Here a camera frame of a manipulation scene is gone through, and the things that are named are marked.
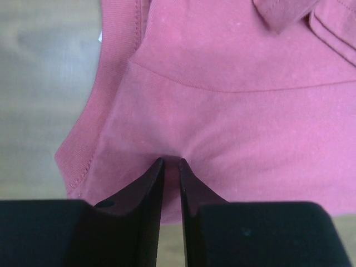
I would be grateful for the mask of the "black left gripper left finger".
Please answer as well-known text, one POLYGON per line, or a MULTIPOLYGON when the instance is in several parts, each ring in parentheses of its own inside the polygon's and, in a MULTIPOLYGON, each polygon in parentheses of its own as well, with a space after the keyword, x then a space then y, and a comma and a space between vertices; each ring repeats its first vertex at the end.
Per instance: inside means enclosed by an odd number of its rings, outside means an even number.
POLYGON ((1 202, 2 266, 155 266, 164 161, 90 205, 83 200, 1 202))

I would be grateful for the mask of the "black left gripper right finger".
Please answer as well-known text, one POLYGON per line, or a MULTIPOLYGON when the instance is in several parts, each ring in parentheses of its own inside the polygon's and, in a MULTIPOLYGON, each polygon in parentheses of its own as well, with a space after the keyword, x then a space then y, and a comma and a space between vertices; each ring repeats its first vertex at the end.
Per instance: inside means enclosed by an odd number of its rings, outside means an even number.
POLYGON ((313 202, 228 202, 179 165, 186 266, 351 266, 313 202))

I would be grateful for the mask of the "pink t shirt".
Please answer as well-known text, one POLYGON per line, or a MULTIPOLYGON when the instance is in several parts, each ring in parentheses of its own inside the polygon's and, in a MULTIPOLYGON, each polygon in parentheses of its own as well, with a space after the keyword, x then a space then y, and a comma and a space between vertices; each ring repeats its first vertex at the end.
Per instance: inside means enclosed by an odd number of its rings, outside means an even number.
POLYGON ((88 103, 55 159, 90 204, 159 157, 162 222, 188 161, 228 201, 355 213, 354 1, 103 1, 88 103))

